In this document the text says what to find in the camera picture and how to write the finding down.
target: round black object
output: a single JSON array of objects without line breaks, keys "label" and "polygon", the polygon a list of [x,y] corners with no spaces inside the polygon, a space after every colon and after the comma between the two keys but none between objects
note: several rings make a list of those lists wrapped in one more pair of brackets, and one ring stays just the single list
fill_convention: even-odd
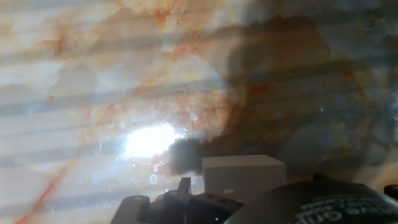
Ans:
[{"label": "round black object", "polygon": [[336,180],[290,184],[235,212],[227,224],[398,223],[398,202],[365,185]]}]

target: white box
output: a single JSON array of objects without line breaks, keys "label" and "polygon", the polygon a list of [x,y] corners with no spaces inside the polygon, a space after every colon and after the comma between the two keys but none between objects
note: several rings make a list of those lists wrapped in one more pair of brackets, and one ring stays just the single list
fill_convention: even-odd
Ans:
[{"label": "white box", "polygon": [[205,192],[248,203],[286,184],[286,165],[266,155],[204,157]]}]

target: marble surface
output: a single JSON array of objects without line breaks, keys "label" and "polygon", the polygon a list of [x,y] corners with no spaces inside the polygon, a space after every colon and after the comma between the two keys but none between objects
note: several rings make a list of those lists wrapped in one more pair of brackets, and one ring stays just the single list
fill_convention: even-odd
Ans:
[{"label": "marble surface", "polygon": [[109,223],[181,176],[201,192],[192,152],[397,184],[397,4],[0,0],[0,223]]}]

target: black object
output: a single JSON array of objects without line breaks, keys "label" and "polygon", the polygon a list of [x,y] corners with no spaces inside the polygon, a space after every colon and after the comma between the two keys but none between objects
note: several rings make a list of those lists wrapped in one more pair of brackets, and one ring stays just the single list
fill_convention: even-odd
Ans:
[{"label": "black object", "polygon": [[279,187],[247,205],[212,193],[192,195],[190,189],[190,178],[182,178],[178,190],[152,203],[146,196],[127,197],[111,224],[398,223],[398,201],[392,199],[398,200],[398,185],[386,186],[388,197],[314,174],[314,181]]}]

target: marble wall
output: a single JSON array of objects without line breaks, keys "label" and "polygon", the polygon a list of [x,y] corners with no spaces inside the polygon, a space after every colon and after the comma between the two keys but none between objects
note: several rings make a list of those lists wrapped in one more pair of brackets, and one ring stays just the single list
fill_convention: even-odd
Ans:
[{"label": "marble wall", "polygon": [[0,223],[109,223],[181,175],[201,192],[192,152],[268,154],[291,182],[397,184],[397,9],[0,0]]}]

